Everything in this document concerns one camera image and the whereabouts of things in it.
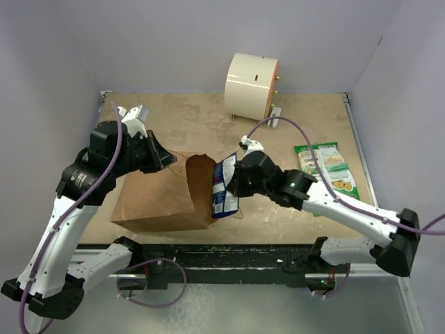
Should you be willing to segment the blue snack bag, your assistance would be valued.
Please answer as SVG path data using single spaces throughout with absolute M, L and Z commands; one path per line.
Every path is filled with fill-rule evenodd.
M 235 172 L 237 153 L 234 152 L 213 168 L 212 218 L 220 219 L 237 213 L 239 199 L 228 190 Z

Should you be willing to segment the brown paper bag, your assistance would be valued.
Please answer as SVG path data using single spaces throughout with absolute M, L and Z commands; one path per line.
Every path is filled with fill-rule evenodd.
M 177 162 L 152 174 L 126 176 L 111 222 L 132 232 L 207 229 L 212 218 L 213 168 L 206 154 L 175 152 Z

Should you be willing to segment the green white snack bag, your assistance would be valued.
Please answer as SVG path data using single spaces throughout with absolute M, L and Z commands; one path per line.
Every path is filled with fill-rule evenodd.
M 319 167 L 331 188 L 348 197 L 360 200 L 355 179 L 348 164 L 338 150 L 338 143 L 319 143 L 314 144 L 312 147 Z M 295 146 L 294 150 L 298 156 L 300 169 L 305 173 L 313 175 L 318 181 L 321 181 L 321 177 L 313 162 L 309 146 Z

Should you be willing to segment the white cylindrical device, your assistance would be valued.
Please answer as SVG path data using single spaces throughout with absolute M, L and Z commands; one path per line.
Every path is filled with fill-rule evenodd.
M 280 78 L 279 60 L 236 53 L 230 63 L 224 90 L 225 113 L 231 119 L 260 122 L 273 108 L 275 84 Z

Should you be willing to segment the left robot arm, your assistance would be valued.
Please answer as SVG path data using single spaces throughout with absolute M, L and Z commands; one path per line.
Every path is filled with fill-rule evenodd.
M 70 262 L 117 178 L 137 170 L 157 173 L 176 160 L 151 130 L 132 130 L 128 122 L 99 123 L 90 133 L 89 146 L 61 175 L 53 212 L 29 264 L 18 278 L 3 284 L 1 293 L 37 316 L 67 319 L 86 292 L 109 275 L 123 269 L 128 273 L 140 270 L 141 247 L 126 237 L 91 260 Z

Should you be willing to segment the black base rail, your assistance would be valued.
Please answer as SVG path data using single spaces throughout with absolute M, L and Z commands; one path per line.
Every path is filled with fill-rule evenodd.
M 169 284 L 318 287 L 334 269 L 311 244 L 143 244 L 121 274 L 144 278 L 148 289 Z

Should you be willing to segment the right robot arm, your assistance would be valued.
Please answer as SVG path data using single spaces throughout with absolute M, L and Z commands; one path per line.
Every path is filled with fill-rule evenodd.
M 234 164 L 228 190 L 239 198 L 267 196 L 281 207 L 327 217 L 360 237 L 319 237 L 309 255 L 310 267 L 325 272 L 350 263 L 376 264 L 387 273 L 408 277 L 420 242 L 419 218 L 411 209 L 380 209 L 329 189 L 301 170 L 282 170 L 261 151 Z

